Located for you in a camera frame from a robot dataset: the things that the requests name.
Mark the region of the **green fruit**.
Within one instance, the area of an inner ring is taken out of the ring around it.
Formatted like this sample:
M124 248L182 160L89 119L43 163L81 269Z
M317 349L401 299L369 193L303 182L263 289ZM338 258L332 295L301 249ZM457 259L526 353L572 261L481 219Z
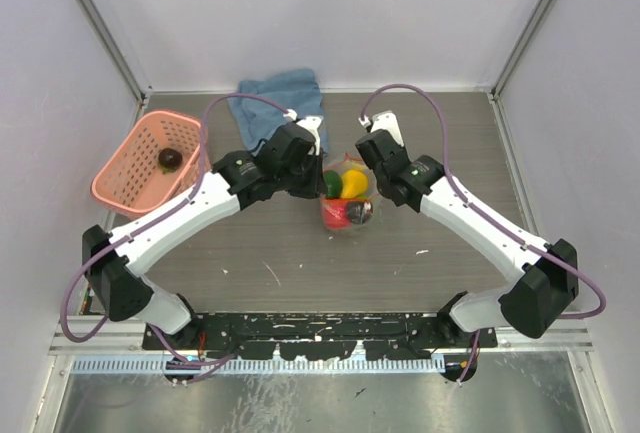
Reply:
M323 177L326 185L326 198L340 198L343 189L343 181L341 175L334 170L325 170L323 172Z

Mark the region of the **clear orange zip bag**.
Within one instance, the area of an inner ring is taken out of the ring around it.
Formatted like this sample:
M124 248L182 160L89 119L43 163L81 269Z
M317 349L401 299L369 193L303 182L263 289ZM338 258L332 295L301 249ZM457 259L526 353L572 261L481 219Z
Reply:
M345 153L323 167L326 192L320 199L324 226L347 233L373 223L381 195L376 178L359 155Z

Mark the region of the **red apple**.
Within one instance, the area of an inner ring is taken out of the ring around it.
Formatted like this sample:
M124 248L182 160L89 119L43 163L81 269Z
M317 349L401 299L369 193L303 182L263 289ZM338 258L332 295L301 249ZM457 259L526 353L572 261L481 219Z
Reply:
M321 217L325 227L329 230L343 230L351 226L347 216L348 200L323 199L321 201Z

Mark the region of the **dark brown fruit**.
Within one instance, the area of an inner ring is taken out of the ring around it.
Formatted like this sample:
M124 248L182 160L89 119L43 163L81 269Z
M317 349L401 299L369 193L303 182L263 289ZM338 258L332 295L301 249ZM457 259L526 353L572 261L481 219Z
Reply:
M182 163L183 155L173 148L164 148L158 154L158 165L164 174L178 171Z
M345 215L352 225L364 225L373 216L373 204L366 199L349 201L345 207Z

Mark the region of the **yellow pear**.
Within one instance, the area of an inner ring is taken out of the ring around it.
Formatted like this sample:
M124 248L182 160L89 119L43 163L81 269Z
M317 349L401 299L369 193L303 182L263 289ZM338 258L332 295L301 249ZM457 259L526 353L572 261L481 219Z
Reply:
M341 175L341 199L352 199L364 195L369 188L367 175L360 170L350 169Z

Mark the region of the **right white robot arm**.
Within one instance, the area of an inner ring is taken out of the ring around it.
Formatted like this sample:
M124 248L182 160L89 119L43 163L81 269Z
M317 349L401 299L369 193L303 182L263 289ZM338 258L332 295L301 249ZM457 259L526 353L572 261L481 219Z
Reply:
M438 313L444 343L459 347L474 331L510 326L537 339L562 315L579 292L569 270L576 249L531 235L463 190L444 166L428 155L411 160L386 130L361 138L356 148L372 170L383 197L439 222L484 256L505 278L502 288L461 292Z

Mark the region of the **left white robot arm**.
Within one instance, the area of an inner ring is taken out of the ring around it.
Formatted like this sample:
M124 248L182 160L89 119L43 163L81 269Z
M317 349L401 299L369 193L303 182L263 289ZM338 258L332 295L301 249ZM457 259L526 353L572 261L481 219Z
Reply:
M156 210L111 232L101 227L83 235L86 273L106 317L138 318L164 333L178 349L194 346L202 330L186 299L147 279L169 251L209 225L284 191L315 199L326 187L318 116L279 126L257 154L226 154L197 184Z

